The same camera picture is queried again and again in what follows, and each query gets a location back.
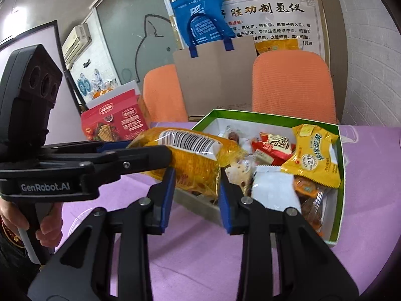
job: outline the chair backrest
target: chair backrest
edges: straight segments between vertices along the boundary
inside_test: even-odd
[[[146,74],[144,101],[152,122],[188,122],[174,64],[161,66]]]
[[[260,54],[253,63],[252,111],[337,123],[326,63],[302,50]]]

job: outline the dark blue bag handle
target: dark blue bag handle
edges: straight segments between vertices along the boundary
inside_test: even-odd
[[[191,22],[193,21],[194,18],[196,17],[206,17],[208,18],[213,25],[216,27],[217,31],[220,34],[220,37],[223,39],[224,42],[224,47],[226,49],[226,51],[233,51],[234,50],[234,46],[233,46],[233,41],[231,40],[231,38],[224,33],[219,26],[217,25],[217,23],[214,21],[214,19],[212,19],[210,16],[208,16],[207,14],[201,14],[201,13],[196,13],[193,14],[188,21],[188,25],[186,26],[186,31],[188,33],[189,39],[191,40],[191,44],[189,44],[188,48],[189,48],[189,52],[191,53],[191,58],[197,58],[198,57],[198,51],[196,50],[196,45],[198,45],[198,42],[195,40],[194,35],[192,34],[192,30],[191,30]]]

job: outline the red box with cookie picture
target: red box with cookie picture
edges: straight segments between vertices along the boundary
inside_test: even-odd
[[[81,125],[88,140],[133,140],[150,128],[150,115],[132,89],[82,113]]]

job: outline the metal bolt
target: metal bolt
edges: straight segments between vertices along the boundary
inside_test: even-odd
[[[250,205],[253,203],[253,199],[251,197],[248,196],[243,196],[241,198],[241,203],[243,203],[244,205]]]
[[[81,163],[79,164],[79,166],[92,166],[92,165],[93,165],[92,162],[81,162]]]
[[[289,216],[296,216],[298,214],[298,211],[293,207],[287,208],[286,212]]]
[[[94,215],[95,215],[96,217],[97,217],[97,216],[100,216],[100,215],[102,215],[102,214],[104,213],[104,209],[101,208],[101,207],[95,208],[93,211],[95,212]]]
[[[150,202],[151,202],[151,200],[150,200],[150,198],[148,198],[148,197],[143,197],[143,198],[139,199],[139,204],[140,204],[141,206],[149,205]]]

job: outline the yellow snack package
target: yellow snack package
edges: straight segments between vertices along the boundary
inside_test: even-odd
[[[217,197],[220,167],[246,155],[235,141],[189,129],[155,127],[141,132],[127,148],[166,145],[172,151],[171,166],[176,169],[176,186]],[[147,172],[163,178],[165,169]]]
[[[311,124],[298,125],[292,131],[297,139],[295,152],[281,165],[281,171],[338,188],[341,179],[333,149],[338,135]]]
[[[255,43],[255,47],[259,54],[274,50],[299,50],[298,40],[296,38],[288,38],[286,40],[266,40]]]

